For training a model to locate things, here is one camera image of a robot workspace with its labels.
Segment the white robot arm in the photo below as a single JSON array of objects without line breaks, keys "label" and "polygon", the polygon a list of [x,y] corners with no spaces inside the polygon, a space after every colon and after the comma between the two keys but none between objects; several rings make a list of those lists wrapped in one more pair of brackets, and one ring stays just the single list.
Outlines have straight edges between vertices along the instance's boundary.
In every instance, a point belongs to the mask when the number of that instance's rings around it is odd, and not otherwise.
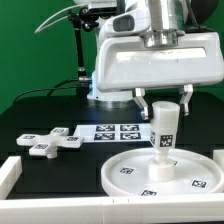
[{"label": "white robot arm", "polygon": [[224,79],[218,34],[198,25],[185,29],[193,0],[73,1],[83,6],[84,25],[97,28],[90,100],[106,106],[133,100],[148,119],[145,92],[178,88],[188,114],[194,86]]}]

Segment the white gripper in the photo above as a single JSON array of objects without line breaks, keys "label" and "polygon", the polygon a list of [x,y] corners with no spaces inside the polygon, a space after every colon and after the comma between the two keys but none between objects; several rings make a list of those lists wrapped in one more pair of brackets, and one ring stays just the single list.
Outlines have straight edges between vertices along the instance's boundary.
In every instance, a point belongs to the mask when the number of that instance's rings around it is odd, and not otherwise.
[{"label": "white gripper", "polygon": [[96,62],[97,88],[102,92],[134,89],[133,100],[143,120],[149,119],[144,89],[182,86],[180,107],[188,116],[193,85],[223,79],[224,59],[216,33],[187,34],[176,47],[158,48],[145,47],[139,36],[110,38],[101,45]]}]

